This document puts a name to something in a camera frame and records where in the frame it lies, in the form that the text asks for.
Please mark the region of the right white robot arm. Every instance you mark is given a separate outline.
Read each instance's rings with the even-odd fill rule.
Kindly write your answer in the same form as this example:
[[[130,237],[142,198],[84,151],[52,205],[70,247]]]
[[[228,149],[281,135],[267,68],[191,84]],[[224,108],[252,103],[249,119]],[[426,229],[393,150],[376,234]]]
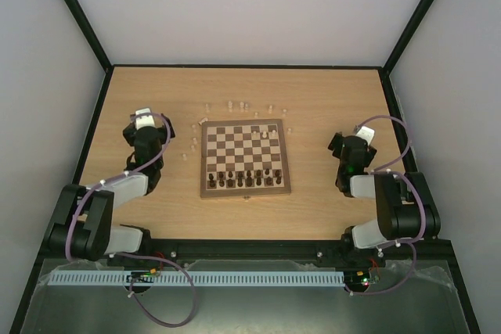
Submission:
[[[368,172],[377,150],[361,131],[348,136],[337,132],[328,150],[339,161],[338,190],[349,198],[374,199],[376,204],[375,219],[347,229],[349,241],[341,246],[347,263],[360,264],[371,248],[381,250],[439,234],[441,219],[422,173]]]

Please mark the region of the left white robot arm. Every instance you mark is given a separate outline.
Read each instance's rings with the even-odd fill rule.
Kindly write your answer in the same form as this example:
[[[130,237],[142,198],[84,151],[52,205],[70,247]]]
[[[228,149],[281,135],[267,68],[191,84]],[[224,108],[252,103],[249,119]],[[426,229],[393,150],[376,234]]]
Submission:
[[[65,185],[45,231],[43,250],[69,261],[95,261],[139,250],[143,230],[114,227],[113,212],[156,188],[164,167],[163,154],[175,131],[165,115],[145,108],[131,115],[123,136],[133,148],[125,169],[93,185]]]

